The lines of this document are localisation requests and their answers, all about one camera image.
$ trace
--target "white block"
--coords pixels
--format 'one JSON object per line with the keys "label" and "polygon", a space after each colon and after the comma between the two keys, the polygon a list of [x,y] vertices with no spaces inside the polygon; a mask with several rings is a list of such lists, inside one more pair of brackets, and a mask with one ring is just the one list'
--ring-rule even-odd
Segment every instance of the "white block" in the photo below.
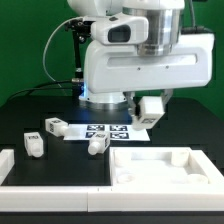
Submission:
{"label": "white block", "polygon": [[188,165],[190,152],[187,149],[175,150],[172,152],[171,164],[176,167],[184,167]]}
{"label": "white block", "polygon": [[24,144],[28,156],[41,157],[44,154],[44,143],[38,132],[24,134]]}
{"label": "white block", "polygon": [[0,153],[0,185],[3,183],[14,164],[14,150],[3,149]]}
{"label": "white block", "polygon": [[65,132],[68,129],[68,123],[54,117],[45,120],[45,128],[46,131],[56,137],[65,136]]}
{"label": "white block", "polygon": [[151,129],[164,115],[162,97],[144,96],[139,102],[140,116],[138,120],[133,119],[135,129]]}
{"label": "white block", "polygon": [[91,155],[97,153],[103,154],[110,145],[110,133],[106,131],[98,131],[89,141],[88,152]]}

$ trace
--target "white cube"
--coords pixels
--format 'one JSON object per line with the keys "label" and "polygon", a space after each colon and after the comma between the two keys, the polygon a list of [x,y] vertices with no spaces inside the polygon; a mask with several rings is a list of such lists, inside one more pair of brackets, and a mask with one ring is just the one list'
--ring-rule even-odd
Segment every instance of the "white cube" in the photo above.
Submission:
{"label": "white cube", "polygon": [[139,125],[142,128],[152,128],[165,113],[162,97],[144,96],[139,105]]}
{"label": "white cube", "polygon": [[56,137],[65,136],[65,131],[68,129],[68,123],[56,117],[45,120],[46,131]]}
{"label": "white cube", "polygon": [[44,154],[43,139],[38,132],[25,133],[24,143],[28,156],[41,157]]}
{"label": "white cube", "polygon": [[91,155],[103,154],[110,145],[110,133],[106,131],[96,132],[89,141],[88,152]]}

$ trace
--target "white paper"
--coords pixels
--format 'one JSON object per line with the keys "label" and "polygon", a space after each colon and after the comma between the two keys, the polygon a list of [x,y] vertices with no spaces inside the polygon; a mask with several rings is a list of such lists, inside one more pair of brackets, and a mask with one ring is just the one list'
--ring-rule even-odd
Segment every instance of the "white paper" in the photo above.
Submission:
{"label": "white paper", "polygon": [[136,131],[131,125],[70,124],[64,140],[89,140],[97,131],[109,131],[111,140],[150,141],[147,131]]}

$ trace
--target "black table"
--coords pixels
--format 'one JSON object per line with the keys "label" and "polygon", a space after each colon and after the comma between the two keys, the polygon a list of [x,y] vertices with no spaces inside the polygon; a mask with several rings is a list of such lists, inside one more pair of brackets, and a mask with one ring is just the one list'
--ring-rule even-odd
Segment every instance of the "black table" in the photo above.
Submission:
{"label": "black table", "polygon": [[[111,146],[189,146],[203,150],[224,173],[224,122],[192,99],[172,99],[148,131],[150,142],[114,141]],[[109,186],[108,150],[89,156],[88,141],[63,141],[45,131],[45,119],[70,124],[130,124],[127,110],[80,108],[71,97],[18,97],[0,108],[0,150],[15,149],[15,166],[3,186]],[[28,157],[24,133],[39,132],[45,154]],[[224,223],[224,212],[0,213],[1,223]]]}

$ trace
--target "green backdrop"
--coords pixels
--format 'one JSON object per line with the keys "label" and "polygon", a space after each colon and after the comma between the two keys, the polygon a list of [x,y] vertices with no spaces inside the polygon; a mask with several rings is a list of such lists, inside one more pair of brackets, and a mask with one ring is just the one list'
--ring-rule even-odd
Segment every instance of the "green backdrop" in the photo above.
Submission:
{"label": "green backdrop", "polygon": [[[205,25],[216,33],[213,79],[206,87],[179,89],[174,95],[197,99],[224,120],[224,1],[208,0],[194,5],[197,24]],[[188,7],[185,11],[184,23],[188,25]],[[42,68],[45,44],[59,24],[74,16],[67,0],[0,1],[0,105],[14,92],[49,81]],[[85,49],[86,46],[82,46],[82,58]],[[48,70],[55,79],[73,77],[75,65],[71,33],[60,30],[47,56]]]}

